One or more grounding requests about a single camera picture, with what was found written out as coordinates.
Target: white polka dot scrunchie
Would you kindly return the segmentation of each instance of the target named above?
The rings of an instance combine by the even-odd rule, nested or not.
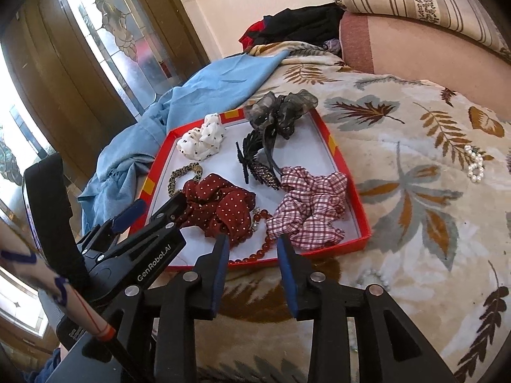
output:
[[[177,142],[177,149],[186,158],[202,161],[220,151],[225,128],[218,114],[208,114],[200,128],[193,128]]]

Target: screw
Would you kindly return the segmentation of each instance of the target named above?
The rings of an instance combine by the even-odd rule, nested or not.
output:
[[[129,287],[127,287],[125,290],[124,290],[124,293],[126,294],[126,296],[128,297],[134,297],[135,295],[137,295],[139,293],[140,289],[138,286],[136,285],[130,285]]]
[[[183,274],[183,279],[187,282],[193,282],[199,277],[197,272],[188,271]]]
[[[323,272],[313,272],[311,273],[311,280],[314,282],[323,282],[326,279],[326,276]]]
[[[369,292],[374,296],[379,297],[383,293],[383,288],[380,285],[371,285],[369,287]]]

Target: pearl bracelet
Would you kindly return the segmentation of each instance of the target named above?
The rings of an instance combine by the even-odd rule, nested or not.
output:
[[[465,153],[473,161],[473,163],[469,164],[467,177],[472,181],[472,183],[480,183],[484,177],[484,165],[482,155],[479,153],[479,148],[465,146]]]

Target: red beaded bracelet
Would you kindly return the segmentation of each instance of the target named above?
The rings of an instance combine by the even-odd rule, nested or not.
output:
[[[270,217],[271,217],[271,215],[268,213],[267,210],[259,211],[259,208],[255,208],[254,209],[254,223],[252,223],[252,227],[250,228],[251,232],[250,232],[249,237],[251,237],[252,233],[255,230],[257,230],[257,226],[259,225],[259,222],[261,221],[261,219],[267,220]],[[230,260],[229,265],[236,265],[241,262],[254,262],[258,259],[262,259],[265,255],[265,253],[270,250],[271,246],[274,243],[275,243],[275,240],[270,239],[270,237],[268,236],[268,231],[267,231],[266,238],[264,239],[264,244],[256,253],[252,253],[248,258]]]

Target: blue cloth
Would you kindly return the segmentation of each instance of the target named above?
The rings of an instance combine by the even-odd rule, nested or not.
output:
[[[170,89],[137,124],[117,134],[101,151],[96,173],[78,197],[83,209],[83,234],[134,201],[137,177],[147,174],[170,130],[207,114],[237,108],[288,54],[283,50],[272,57],[239,55],[213,62],[183,86]]]
[[[60,364],[60,348],[53,350],[52,356],[44,364],[44,367],[39,372],[24,373],[26,383],[44,383],[48,380],[50,374]]]

